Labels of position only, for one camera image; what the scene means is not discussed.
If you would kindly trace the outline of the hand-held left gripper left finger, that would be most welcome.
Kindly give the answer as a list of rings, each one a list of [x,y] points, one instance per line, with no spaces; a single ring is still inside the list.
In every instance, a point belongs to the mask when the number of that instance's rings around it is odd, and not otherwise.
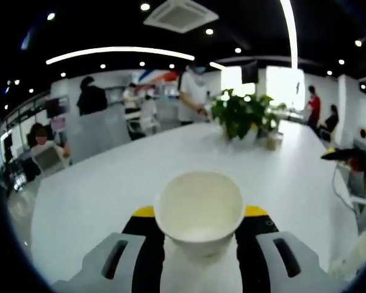
[[[120,233],[112,233],[91,249],[80,271],[52,285],[54,292],[159,292],[165,259],[165,235],[154,209],[135,211]]]

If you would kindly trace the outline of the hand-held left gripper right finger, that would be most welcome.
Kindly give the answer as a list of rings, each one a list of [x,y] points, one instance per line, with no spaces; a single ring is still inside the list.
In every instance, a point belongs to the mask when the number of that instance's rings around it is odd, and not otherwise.
[[[290,232],[279,232],[265,210],[247,206],[235,231],[243,292],[342,292],[319,257]]]

